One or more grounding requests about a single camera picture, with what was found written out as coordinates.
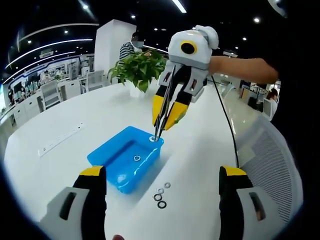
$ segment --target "human arm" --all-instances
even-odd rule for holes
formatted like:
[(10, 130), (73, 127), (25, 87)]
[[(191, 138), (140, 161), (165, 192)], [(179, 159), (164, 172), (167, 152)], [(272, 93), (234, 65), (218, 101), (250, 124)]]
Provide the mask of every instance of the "human arm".
[(274, 84), (279, 78), (278, 72), (262, 58), (212, 56), (209, 73), (226, 74), (257, 84)]

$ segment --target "white pillar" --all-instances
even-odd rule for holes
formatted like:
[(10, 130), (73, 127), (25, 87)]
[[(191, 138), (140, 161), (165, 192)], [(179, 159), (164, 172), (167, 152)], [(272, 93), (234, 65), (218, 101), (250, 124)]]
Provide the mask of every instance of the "white pillar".
[(131, 40), (136, 26), (119, 20), (111, 20), (98, 28), (94, 46), (94, 70), (107, 74), (119, 60), (122, 44)]

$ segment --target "person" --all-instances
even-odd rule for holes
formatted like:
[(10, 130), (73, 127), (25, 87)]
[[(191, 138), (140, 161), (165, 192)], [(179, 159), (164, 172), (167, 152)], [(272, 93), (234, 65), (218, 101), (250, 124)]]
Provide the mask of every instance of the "person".
[(42, 80), (41, 80), (41, 85), (46, 84), (48, 82), (50, 82), (50, 76), (49, 76), (48, 70), (45, 70), (44, 71), (44, 75), (43, 75)]
[(21, 87), (21, 100), (26, 99), (26, 89), (24, 86)]
[(60, 67), (58, 67), (58, 68), (56, 69), (56, 74), (55, 74), (55, 75), (59, 76), (60, 79), (63, 78), (63, 73), (62, 73), (62, 71), (60, 70)]
[(266, 99), (270, 100), (271, 102), (271, 108), (272, 108), (271, 119), (274, 117), (278, 108), (277, 97), (278, 97), (278, 91), (275, 88), (272, 88), (266, 95)]
[(14, 98), (14, 91), (12, 90), (11, 87), (9, 87), (9, 91), (8, 91), (8, 98), (9, 98), (9, 105), (13, 106), (15, 104), (15, 98)]
[(136, 31), (132, 34), (131, 41), (124, 43), (120, 48), (120, 55), (119, 55), (119, 64), (123, 65), (123, 59), (127, 58), (131, 54), (134, 53), (142, 53), (141, 48), (144, 46), (144, 42), (140, 40), (139, 33)]

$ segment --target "office chair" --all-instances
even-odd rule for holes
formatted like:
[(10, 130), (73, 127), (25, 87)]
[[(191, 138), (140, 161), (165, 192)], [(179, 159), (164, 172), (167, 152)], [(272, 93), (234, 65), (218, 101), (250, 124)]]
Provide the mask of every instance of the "office chair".
[(268, 119), (268, 121), (272, 120), (273, 111), (272, 111), (272, 103), (270, 100), (264, 98), (263, 99), (263, 112), (262, 115)]
[(303, 203), (303, 188), (294, 158), (282, 134), (265, 117), (235, 140), (239, 167), (254, 187), (261, 187), (277, 203), (287, 224)]
[(61, 103), (61, 97), (58, 91), (57, 80), (52, 80), (42, 85), (40, 89), (43, 95), (44, 108), (46, 110)]
[(86, 75), (87, 91), (93, 91), (103, 87), (103, 73), (104, 71), (88, 72)]

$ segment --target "white mesh panel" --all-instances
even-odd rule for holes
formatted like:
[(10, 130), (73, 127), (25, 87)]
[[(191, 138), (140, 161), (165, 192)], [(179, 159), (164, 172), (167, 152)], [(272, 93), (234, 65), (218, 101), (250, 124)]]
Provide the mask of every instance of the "white mesh panel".
[(244, 138), (238, 141), (239, 167), (254, 186), (263, 188), (278, 204), (285, 223), (302, 204), (303, 192), (294, 159), (279, 131), (259, 117)]

